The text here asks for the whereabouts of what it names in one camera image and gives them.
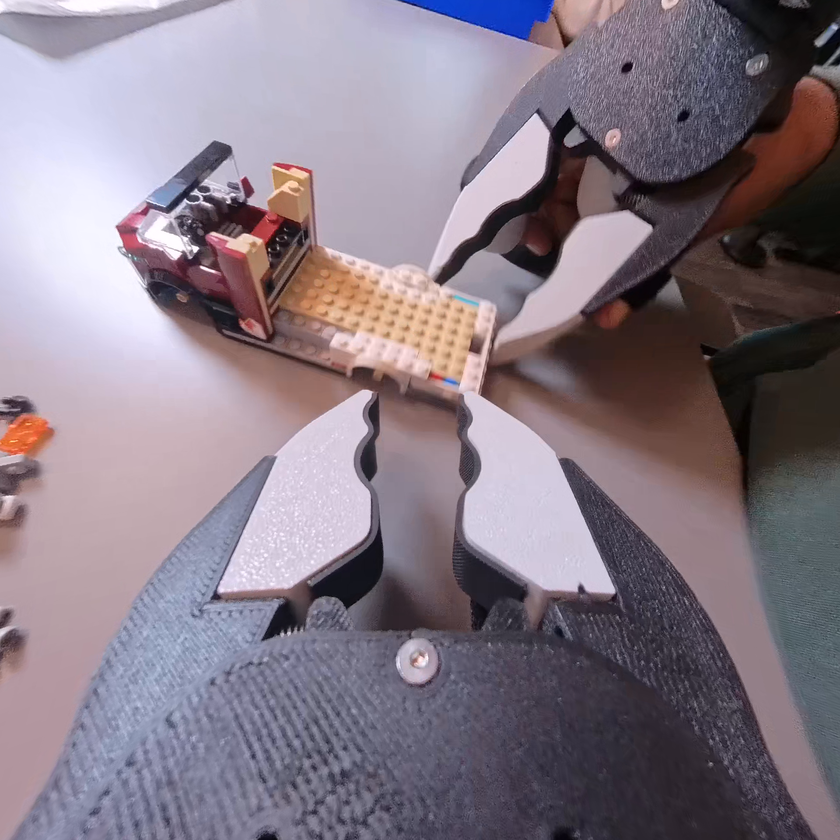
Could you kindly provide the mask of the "toy brick truck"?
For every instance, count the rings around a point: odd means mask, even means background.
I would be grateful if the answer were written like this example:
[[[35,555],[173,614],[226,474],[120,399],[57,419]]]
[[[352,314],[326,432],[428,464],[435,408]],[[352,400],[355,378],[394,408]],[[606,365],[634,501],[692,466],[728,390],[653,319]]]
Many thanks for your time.
[[[231,340],[400,393],[480,394],[497,307],[320,245],[312,171],[276,162],[267,207],[232,147],[211,142],[117,225],[120,253],[162,308],[197,305]]]

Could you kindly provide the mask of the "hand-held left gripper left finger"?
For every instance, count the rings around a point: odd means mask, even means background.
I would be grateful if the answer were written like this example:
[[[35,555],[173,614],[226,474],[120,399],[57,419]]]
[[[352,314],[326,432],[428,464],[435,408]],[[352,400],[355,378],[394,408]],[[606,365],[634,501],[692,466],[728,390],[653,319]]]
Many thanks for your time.
[[[379,395],[362,390],[276,453],[218,583],[220,600],[310,603],[328,595],[355,603],[378,582],[379,408]]]

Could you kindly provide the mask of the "blue toy box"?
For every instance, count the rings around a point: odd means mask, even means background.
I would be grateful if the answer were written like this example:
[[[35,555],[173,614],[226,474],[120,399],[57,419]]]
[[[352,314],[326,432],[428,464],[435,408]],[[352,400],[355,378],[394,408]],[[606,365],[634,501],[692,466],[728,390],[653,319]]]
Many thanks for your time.
[[[554,1],[406,1],[406,4],[528,40],[535,24],[549,21]]]

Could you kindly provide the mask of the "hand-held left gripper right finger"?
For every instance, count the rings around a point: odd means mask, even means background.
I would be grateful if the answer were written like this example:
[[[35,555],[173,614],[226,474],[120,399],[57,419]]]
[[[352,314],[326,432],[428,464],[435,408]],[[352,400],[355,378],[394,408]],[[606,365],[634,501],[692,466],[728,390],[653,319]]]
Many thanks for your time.
[[[460,398],[465,490],[456,534],[478,566],[464,589],[480,603],[505,590],[526,603],[608,602],[616,586],[553,449],[483,396]]]

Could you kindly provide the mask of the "grey desk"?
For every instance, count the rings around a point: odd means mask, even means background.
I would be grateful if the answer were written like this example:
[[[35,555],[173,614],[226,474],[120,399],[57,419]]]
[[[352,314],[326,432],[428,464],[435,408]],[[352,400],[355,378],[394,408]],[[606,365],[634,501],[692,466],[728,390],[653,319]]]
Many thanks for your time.
[[[2,39],[2,396],[54,429],[2,528],[28,631],[2,681],[2,838],[43,788],[105,647],[187,533],[361,385],[158,308],[116,224],[208,142],[264,204],[312,168],[318,239],[427,266],[461,174],[546,49],[395,2],[231,2],[71,56]],[[729,647],[813,831],[837,819],[755,580],[738,452],[679,291],[483,393],[573,458],[678,568]]]

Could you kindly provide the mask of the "white paper bag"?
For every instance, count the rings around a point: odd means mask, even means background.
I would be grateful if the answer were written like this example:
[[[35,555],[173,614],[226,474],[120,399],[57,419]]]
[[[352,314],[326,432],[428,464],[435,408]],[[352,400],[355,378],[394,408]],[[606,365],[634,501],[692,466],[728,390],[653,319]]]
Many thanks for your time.
[[[2,39],[36,54],[64,60],[171,20],[198,14],[224,1],[183,1],[137,14],[53,17],[2,13]]]

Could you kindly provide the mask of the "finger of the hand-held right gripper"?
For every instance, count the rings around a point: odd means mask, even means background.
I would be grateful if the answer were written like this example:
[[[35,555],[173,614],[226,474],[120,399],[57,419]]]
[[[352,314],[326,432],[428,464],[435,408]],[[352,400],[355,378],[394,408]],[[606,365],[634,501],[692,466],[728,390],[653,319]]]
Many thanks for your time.
[[[506,256],[519,247],[539,190],[549,181],[553,140],[534,113],[461,189],[437,242],[428,273],[452,280],[481,250]]]
[[[581,219],[564,240],[557,266],[498,332],[492,365],[509,364],[577,328],[583,310],[651,235],[653,225],[619,209],[614,189],[626,186],[596,157],[586,159],[576,200]]]

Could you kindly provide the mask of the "person's right hand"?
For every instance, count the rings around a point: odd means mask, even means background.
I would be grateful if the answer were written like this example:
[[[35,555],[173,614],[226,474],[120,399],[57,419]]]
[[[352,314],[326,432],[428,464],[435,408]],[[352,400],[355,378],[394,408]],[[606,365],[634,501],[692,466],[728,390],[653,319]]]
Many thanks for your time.
[[[838,67],[814,68],[796,85],[791,109],[774,131],[753,135],[744,149],[755,158],[748,176],[726,196],[693,245],[730,230],[784,235],[796,259],[838,270]],[[517,257],[530,262],[557,250],[579,220],[577,206],[586,159],[561,163],[558,180],[528,217]],[[669,275],[652,280],[590,316],[613,329],[651,301]]]

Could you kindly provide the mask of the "orange transparent tile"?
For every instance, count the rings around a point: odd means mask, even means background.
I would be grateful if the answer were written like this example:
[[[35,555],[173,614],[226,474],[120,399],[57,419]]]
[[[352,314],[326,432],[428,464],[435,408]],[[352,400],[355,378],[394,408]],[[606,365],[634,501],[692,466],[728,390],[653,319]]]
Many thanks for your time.
[[[33,455],[49,441],[53,427],[42,416],[28,413],[15,418],[1,436],[2,455]]]

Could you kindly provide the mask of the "person's green clothing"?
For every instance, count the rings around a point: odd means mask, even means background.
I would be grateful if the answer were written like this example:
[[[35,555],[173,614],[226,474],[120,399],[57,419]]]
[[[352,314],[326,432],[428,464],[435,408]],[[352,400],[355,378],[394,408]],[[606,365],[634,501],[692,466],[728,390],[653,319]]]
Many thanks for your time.
[[[742,457],[773,640],[838,808],[838,313],[753,332],[709,368]]]

